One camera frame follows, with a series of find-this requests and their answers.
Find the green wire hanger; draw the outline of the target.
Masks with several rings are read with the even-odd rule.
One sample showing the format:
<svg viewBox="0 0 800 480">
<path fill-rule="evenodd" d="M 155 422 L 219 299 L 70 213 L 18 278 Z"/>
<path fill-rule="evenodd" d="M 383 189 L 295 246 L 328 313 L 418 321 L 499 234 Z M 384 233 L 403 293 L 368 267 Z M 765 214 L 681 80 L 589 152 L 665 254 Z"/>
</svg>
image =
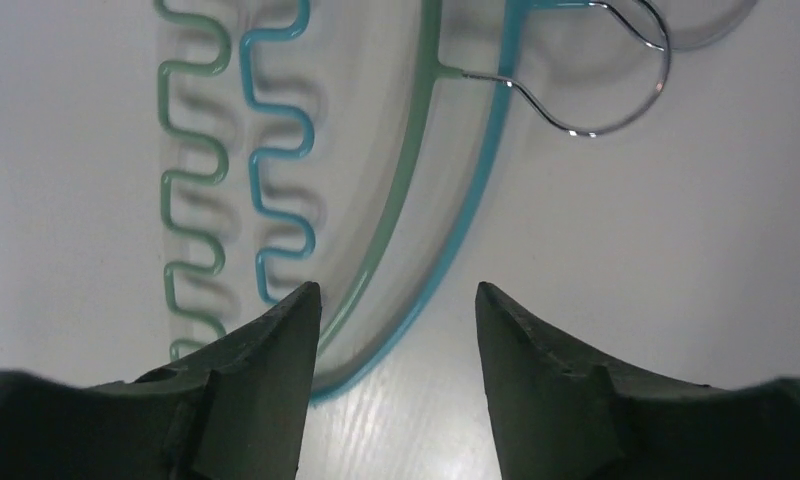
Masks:
<svg viewBox="0 0 800 480">
<path fill-rule="evenodd" d="M 271 219 L 282 221 L 299 229 L 304 243 L 299 249 L 284 249 L 274 246 L 259 249 L 255 257 L 255 274 L 260 298 L 266 303 L 273 302 L 270 293 L 267 266 L 276 259 L 303 260 L 308 258 L 316 246 L 313 226 L 301 215 L 269 208 L 263 201 L 260 180 L 260 165 L 267 159 L 298 160 L 308 155 L 314 146 L 315 128 L 311 117 L 294 105 L 258 101 L 254 95 L 251 51 L 258 42 L 286 42 L 300 36 L 306 29 L 311 15 L 308 2 L 300 2 L 298 13 L 292 23 L 281 28 L 258 28 L 246 31 L 238 42 L 233 42 L 227 30 L 217 19 L 196 12 L 176 11 L 163 0 L 153 4 L 155 12 L 166 22 L 181 27 L 189 27 L 210 35 L 216 42 L 216 57 L 205 63 L 189 62 L 181 59 L 167 59 L 157 70 L 157 116 L 163 132 L 182 144 L 209 151 L 215 160 L 209 172 L 192 171 L 180 168 L 166 169 L 160 178 L 160 218 L 163 227 L 177 235 L 206 245 L 212 255 L 209 263 L 193 263 L 186 260 L 172 260 L 163 268 L 164 298 L 168 310 L 175 317 L 208 328 L 217 338 L 224 337 L 226 330 L 214 315 L 196 309 L 188 309 L 178 303 L 175 279 L 180 273 L 213 277 L 224 268 L 226 255 L 220 239 L 212 232 L 177 223 L 173 217 L 172 199 L 176 184 L 186 183 L 194 186 L 212 187 L 223 182 L 229 172 L 229 155 L 223 143 L 212 135 L 175 125 L 170 115 L 170 79 L 175 74 L 213 77 L 224 72 L 231 59 L 237 58 L 241 73 L 243 95 L 246 104 L 253 110 L 296 121 L 302 130 L 302 139 L 294 148 L 263 147 L 254 150 L 248 162 L 251 201 L 255 211 Z M 504 10 L 505 33 L 501 41 L 501 58 L 496 73 L 475 72 L 443 64 L 438 56 L 442 5 L 438 1 L 426 1 L 421 7 L 418 49 L 414 67 L 414 82 L 406 120 L 406 130 L 401 145 L 397 166 L 387 199 L 366 249 L 356 276 L 348 288 L 342 303 L 328 326 L 322 331 L 318 347 L 325 350 L 347 322 L 354 308 L 379 266 L 389 241 L 396 228 L 399 216 L 411 186 L 422 148 L 429 106 L 435 83 L 440 78 L 461 78 L 491 82 L 495 93 L 491 103 L 489 128 L 484 136 L 481 157 L 476 173 L 467 190 L 467 195 L 449 234 L 442 254 L 436 262 L 432 275 L 422 288 L 409 313 L 397 326 L 390 338 L 379 349 L 380 355 L 390 351 L 394 343 L 405 333 L 425 308 L 432 294 L 440 285 L 449 270 L 456 253 L 473 221 L 479 201 L 486 188 L 493 161 L 499 147 L 499 139 L 505 125 L 509 98 L 512 92 L 519 93 L 543 118 L 549 117 L 548 110 L 538 98 L 521 82 L 511 76 L 511 63 L 520 42 L 520 30 L 527 14 L 541 10 L 541 1 L 510 1 Z"/>
</svg>

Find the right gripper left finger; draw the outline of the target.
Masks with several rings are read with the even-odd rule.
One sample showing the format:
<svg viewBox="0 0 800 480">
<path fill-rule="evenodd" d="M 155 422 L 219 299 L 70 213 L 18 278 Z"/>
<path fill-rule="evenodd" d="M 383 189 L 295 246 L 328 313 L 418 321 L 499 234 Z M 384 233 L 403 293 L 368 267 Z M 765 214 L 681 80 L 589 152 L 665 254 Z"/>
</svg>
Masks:
<svg viewBox="0 0 800 480">
<path fill-rule="evenodd" d="M 307 282 L 132 382 L 0 370 L 0 479 L 292 479 L 322 313 Z"/>
</svg>

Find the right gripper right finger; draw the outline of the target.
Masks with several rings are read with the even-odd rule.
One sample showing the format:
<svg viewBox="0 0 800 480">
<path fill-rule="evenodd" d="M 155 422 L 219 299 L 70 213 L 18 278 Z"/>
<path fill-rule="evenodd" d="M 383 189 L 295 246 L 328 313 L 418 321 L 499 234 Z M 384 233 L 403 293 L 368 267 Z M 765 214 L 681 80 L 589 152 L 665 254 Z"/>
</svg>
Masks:
<svg viewBox="0 0 800 480">
<path fill-rule="evenodd" d="M 727 390 L 654 373 L 489 282 L 475 318 L 505 479 L 800 479 L 800 378 Z"/>
</svg>

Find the blue wire hanger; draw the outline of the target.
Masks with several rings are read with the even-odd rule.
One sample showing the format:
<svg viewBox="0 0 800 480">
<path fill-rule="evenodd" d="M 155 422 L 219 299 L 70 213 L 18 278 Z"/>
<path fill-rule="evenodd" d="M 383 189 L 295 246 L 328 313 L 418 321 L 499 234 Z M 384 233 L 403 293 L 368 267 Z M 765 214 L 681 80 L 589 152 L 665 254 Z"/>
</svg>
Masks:
<svg viewBox="0 0 800 480">
<path fill-rule="evenodd" d="M 434 263 L 429 267 L 422 285 L 417 288 L 406 311 L 378 346 L 366 354 L 363 360 L 355 363 L 351 371 L 343 374 L 337 380 L 315 387 L 310 394 L 311 403 L 327 402 L 356 386 L 394 349 L 427 307 L 457 257 L 481 204 L 505 131 L 512 93 L 518 93 L 541 118 L 571 137 L 595 139 L 617 132 L 644 116 L 658 100 L 668 83 L 675 53 L 704 49 L 722 40 L 733 32 L 756 6 L 753 1 L 742 1 L 731 14 L 718 21 L 716 28 L 712 31 L 700 36 L 678 38 L 671 32 L 667 20 L 653 2 L 640 1 L 637 5 L 654 23 L 657 30 L 655 38 L 645 35 L 610 1 L 508 1 L 504 7 L 503 32 L 497 70 L 494 73 L 483 73 L 448 66 L 440 61 L 438 49 L 442 4 L 439 1 L 423 2 L 420 10 L 418 50 L 406 131 L 395 173 L 379 221 L 350 286 L 320 334 L 317 346 L 319 355 L 326 352 L 349 320 L 385 255 L 411 186 L 422 148 L 434 86 L 440 78 L 485 81 L 494 86 L 477 162 L 443 246 Z M 246 103 L 258 113 L 282 115 L 296 120 L 300 123 L 303 131 L 303 140 L 296 148 L 259 147 L 249 156 L 249 185 L 254 210 L 262 216 L 298 229 L 303 235 L 303 244 L 299 248 L 262 246 L 255 254 L 257 293 L 259 298 L 269 305 L 274 305 L 278 301 L 270 291 L 268 268 L 271 263 L 276 260 L 305 260 L 313 254 L 317 240 L 313 225 L 304 216 L 292 211 L 273 209 L 266 204 L 261 179 L 262 167 L 267 160 L 299 160 L 308 155 L 314 146 L 315 128 L 313 121 L 304 110 L 293 105 L 260 102 L 255 98 L 252 49 L 258 43 L 289 41 L 301 35 L 310 19 L 311 7 L 308 2 L 302 1 L 299 8 L 298 15 L 290 26 L 251 29 L 242 35 L 239 45 L 241 82 Z M 518 63 L 524 24 L 530 14 L 542 10 L 588 8 L 605 10 L 636 41 L 649 49 L 660 52 L 661 68 L 651 93 L 635 110 L 613 123 L 600 127 L 583 128 L 570 125 L 555 117 L 537 96 L 515 79 L 514 74 Z"/>
</svg>

